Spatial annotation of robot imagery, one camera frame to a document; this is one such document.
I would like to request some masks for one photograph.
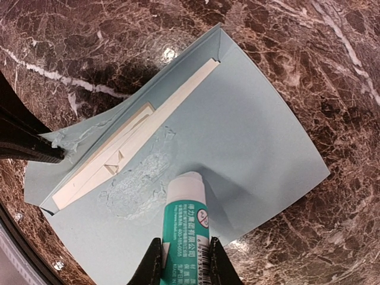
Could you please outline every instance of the paper envelope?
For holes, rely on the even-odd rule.
[[[177,175],[202,174],[210,233],[223,244],[329,175],[295,115],[220,26],[117,107],[43,136],[67,155],[29,162],[25,201],[43,209],[100,285],[126,284],[162,235]]]

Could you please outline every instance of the glue tube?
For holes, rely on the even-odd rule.
[[[202,176],[180,175],[167,189],[160,285],[211,285],[209,238]]]

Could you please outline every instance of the barcode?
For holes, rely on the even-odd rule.
[[[198,285],[211,285],[209,241],[204,236],[197,236]]]

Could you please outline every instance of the marble surface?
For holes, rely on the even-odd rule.
[[[245,284],[380,284],[378,1],[3,0],[0,69],[56,130],[120,103],[218,22],[332,172],[227,246],[237,272]],[[93,284],[39,209],[23,202],[25,166],[0,161],[1,201],[67,284]]]

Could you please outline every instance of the teal label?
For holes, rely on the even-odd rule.
[[[211,285],[206,205],[176,201],[165,208],[160,285]]]

